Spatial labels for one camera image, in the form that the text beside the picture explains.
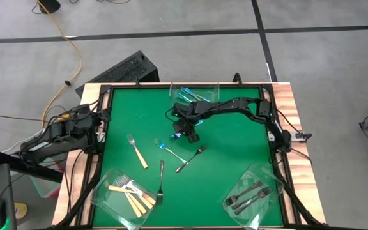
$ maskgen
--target concrete floor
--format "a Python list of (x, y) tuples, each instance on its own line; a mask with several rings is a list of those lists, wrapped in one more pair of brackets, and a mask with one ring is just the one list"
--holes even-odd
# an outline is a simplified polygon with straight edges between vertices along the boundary
[[(257, 1), (265, 28), (368, 26), (368, 1)], [(249, 0), (61, 4), (54, 16), (66, 35), (257, 28)], [(31, 13), (34, 5), (30, 0), (0, 0), (0, 38), (59, 36), (46, 16)], [(368, 30), (266, 37), (278, 80), (292, 83), (302, 125), (314, 134), (308, 147), (327, 222), (368, 229), (368, 140), (358, 128), (368, 115)], [(161, 81), (230, 81), (235, 72), (245, 81), (270, 80), (258, 34), (75, 44), (84, 60), (76, 86), (137, 50), (158, 67)], [(0, 114), (40, 118), (51, 96), (76, 71), (77, 62), (66, 42), (0, 43)], [(69, 89), (56, 104), (71, 108), (79, 100)], [(38, 122), (0, 118), (0, 150), (39, 128)], [(56, 201), (40, 199), (27, 177), (13, 187), (15, 200), (32, 207), (20, 229), (47, 227)]]

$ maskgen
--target wooden table edge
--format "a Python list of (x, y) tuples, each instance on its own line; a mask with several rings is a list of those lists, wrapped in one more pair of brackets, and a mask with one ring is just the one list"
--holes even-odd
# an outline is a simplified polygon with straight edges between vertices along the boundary
[[(227, 85), (238, 84), (237, 82), (173, 82), (173, 84), (187, 84), (187, 85), (191, 84), (211, 85), (217, 83)], [(153, 86), (153, 85), (163, 86), (170, 84), (172, 84), (172, 82), (142, 82), (140, 83), (140, 86)], [(300, 130), (302, 129), (302, 126), (300, 125), (298, 111), (296, 109), (295, 99), (293, 97), (293, 92), (289, 82), (243, 82), (243, 84), (244, 85), (272, 84), (277, 108), (285, 114), (285, 116), (292, 123), (292, 125), (297, 127), (297, 129)], [(102, 86), (134, 86), (134, 85), (136, 85), (136, 83), (133, 82), (87, 83), (84, 86), (84, 91), (80, 104), (87, 104), (87, 103), (90, 104), (98, 100), (100, 88)], [(104, 97), (108, 98), (108, 96), (109, 96), (108, 92), (104, 94)], [(107, 100), (103, 100), (102, 108), (104, 109), (106, 107), (107, 107)], [(293, 129), (286, 123), (286, 121), (281, 116), (279, 117), (280, 117), (280, 125), (283, 128), (292, 131)], [(306, 155), (309, 155), (305, 143), (299, 144), (293, 143), (293, 147), (305, 153)], [(70, 178), (70, 171), (72, 170), (73, 164), (79, 152), (80, 152), (79, 150), (75, 150), (69, 152), (68, 154), (68, 160), (66, 161), (66, 174), (68, 175), (68, 179)], [(298, 155), (294, 155), (293, 153), (289, 153), (287, 157), (289, 160), (289, 166), (292, 174), (292, 180), (296, 195), (299, 197), (301, 202), (305, 205), (305, 207), (312, 213), (312, 215), (317, 220), (319, 220), (320, 222), (325, 222), (325, 216), (323, 214), (323, 209), (318, 194), (318, 188), (316, 186), (313, 170), (309, 161), (305, 160), (304, 158), (302, 159)], [(82, 154), (77, 161), (77, 165), (75, 166), (75, 171), (73, 174), (72, 194), (71, 194), (72, 205), (76, 202), (76, 200), (79, 198), (81, 194), (82, 180), (84, 170), (86, 168), (86, 159), (87, 155)], [(96, 163), (93, 163), (90, 178), (93, 175), (95, 168)], [(85, 205), (83, 207), (82, 224), (87, 224), (88, 222), (88, 213), (90, 209), (90, 196), (91, 194), (86, 199)], [(289, 223), (294, 223), (291, 202), (286, 193), (284, 193), (284, 198)], [(63, 177), (52, 224), (57, 224), (65, 217), (67, 207), (68, 207), (68, 192), (66, 189), (65, 177)]]

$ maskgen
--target wooden table frame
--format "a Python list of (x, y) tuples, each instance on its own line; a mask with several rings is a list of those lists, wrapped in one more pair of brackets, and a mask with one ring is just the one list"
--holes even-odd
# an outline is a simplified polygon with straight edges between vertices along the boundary
[[(140, 86), (148, 87), (148, 86), (167, 86), (170, 85), (170, 82), (143, 82), (140, 83)], [(175, 84), (184, 84), (184, 85), (191, 85), (191, 84), (211, 84), (211, 82), (175, 82)], [(237, 82), (219, 82), (220, 85), (234, 85), (236, 86)], [(296, 127), (298, 130), (302, 130), (302, 126), (300, 125), (300, 120), (298, 116), (298, 111), (296, 109), (295, 99), (293, 98), (293, 93), (291, 89), (291, 85), (288, 82), (277, 82), (277, 83), (264, 83), (264, 82), (244, 82), (243, 85), (249, 84), (265, 84), (271, 86), (273, 89), (273, 95), (275, 97), (275, 103), (278, 108), (291, 122), (291, 124)], [(135, 86), (136, 83), (88, 83), (84, 87), (84, 92), (81, 100), (81, 104), (90, 104), (95, 102), (101, 97), (102, 103), (99, 105), (101, 109), (107, 108), (107, 102), (109, 101), (110, 92), (106, 90), (103, 86), (126, 86), (131, 87)], [(270, 100), (268, 93), (265, 93), (265, 98)], [(96, 104), (92, 104), (91, 108), (94, 109)], [(294, 131), (292, 127), (286, 122), (286, 120), (279, 116), (280, 125), (283, 129)], [(307, 152), (306, 144), (305, 143), (298, 143), (293, 142), (292, 146), (294, 149), (309, 155)], [(88, 156), (82, 154), (77, 162), (75, 162), (77, 155), (79, 154), (80, 150), (71, 151), (68, 154), (68, 160), (66, 161), (66, 175), (68, 178), (71, 177), (72, 167), (75, 164), (74, 172), (73, 172), (73, 183), (72, 183), (72, 193), (70, 196), (71, 204), (75, 204), (76, 200), (78, 200), (81, 190), (82, 184), (84, 180), (85, 170), (89, 167), (86, 167), (88, 162)], [(96, 169), (96, 161), (98, 157), (94, 156), (93, 161), (91, 163), (90, 172), (89, 172), (89, 180), (91, 179), (95, 169)], [(316, 182), (314, 179), (313, 171), (310, 162), (302, 158), (301, 156), (294, 154), (293, 151), (287, 154), (287, 161), (289, 163), (289, 170), (291, 179), (293, 181), (293, 187), (295, 189), (295, 194), (299, 197), (301, 202), (305, 205), (305, 207), (312, 213), (313, 217), (320, 222), (325, 222), (325, 217), (323, 215), (323, 209), (321, 207), (321, 202), (318, 194), (318, 188), (316, 186)], [(283, 165), (280, 164), (281, 173), (285, 176), (285, 172), (283, 170)], [(290, 224), (295, 224), (295, 215), (293, 212), (293, 207), (288, 195), (284, 192), (284, 204), (286, 208), (286, 215), (287, 221)], [(82, 215), (80, 216), (80, 224), (87, 224), (89, 220), (89, 209), (91, 207), (90, 204), (90, 197), (91, 194), (85, 201)], [(57, 200), (57, 205), (55, 209), (54, 218), (52, 220), (52, 224), (57, 224), (60, 222), (66, 215), (68, 209), (68, 192), (66, 189), (66, 182), (65, 177), (63, 177), (59, 197)]]

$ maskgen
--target green mat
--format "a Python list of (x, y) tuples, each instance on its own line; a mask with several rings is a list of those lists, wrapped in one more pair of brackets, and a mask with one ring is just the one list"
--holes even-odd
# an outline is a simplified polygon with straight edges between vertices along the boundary
[[(257, 98), (259, 90), (220, 89), (220, 101), (237, 96)], [(222, 201), (250, 164), (259, 164), (272, 171), (265, 126), (242, 114), (216, 115), (196, 128), (201, 138), (199, 142), (190, 144), (182, 137), (170, 143), (173, 124), (164, 116), (170, 107), (168, 89), (115, 89), (102, 175), (117, 168), (156, 194), (160, 160), (164, 160), (163, 203), (155, 206), (143, 227), (238, 226), (223, 210)], [(142, 168), (126, 134), (133, 135), (148, 169)], [(187, 160), (202, 144), (208, 149), (176, 174), (174, 171), (181, 162), (156, 146), (155, 138)], [(281, 225), (277, 201), (261, 226)], [(116, 226), (122, 225), (103, 209), (96, 208), (93, 227)]]

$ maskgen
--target black floor stripe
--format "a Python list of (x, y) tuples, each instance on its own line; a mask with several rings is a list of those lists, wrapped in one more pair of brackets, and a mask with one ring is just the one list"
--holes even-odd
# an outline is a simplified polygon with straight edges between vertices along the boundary
[(259, 37), (261, 38), (263, 54), (265, 56), (266, 64), (268, 65), (268, 70), (272, 82), (277, 82), (278, 77), (275, 73), (275, 67), (272, 61), (271, 51), (269, 50), (268, 40), (266, 39), (265, 30), (263, 28), (261, 12), (259, 11), (258, 2), (256, 0), (251, 0), (252, 6), (254, 8), (255, 19), (258, 26)]
[(302, 32), (327, 32), (327, 31), (358, 31), (368, 30), (368, 26), (333, 26), (333, 27), (302, 27), (302, 28), (278, 28), (265, 29), (265, 33), (302, 33)]
[[(124, 38), (163, 38), (175, 36), (202, 36), (202, 35), (245, 35), (258, 33), (257, 29), (216, 29), (204, 31), (173, 31), (173, 32), (157, 32), (157, 33), (130, 33), (130, 34), (103, 34), (103, 35), (83, 35), (69, 38), (71, 41), (86, 40), (108, 40), (108, 39), (124, 39)], [(0, 43), (29, 43), (29, 42), (62, 42), (62, 37), (45, 37), (45, 38), (2, 38)]]

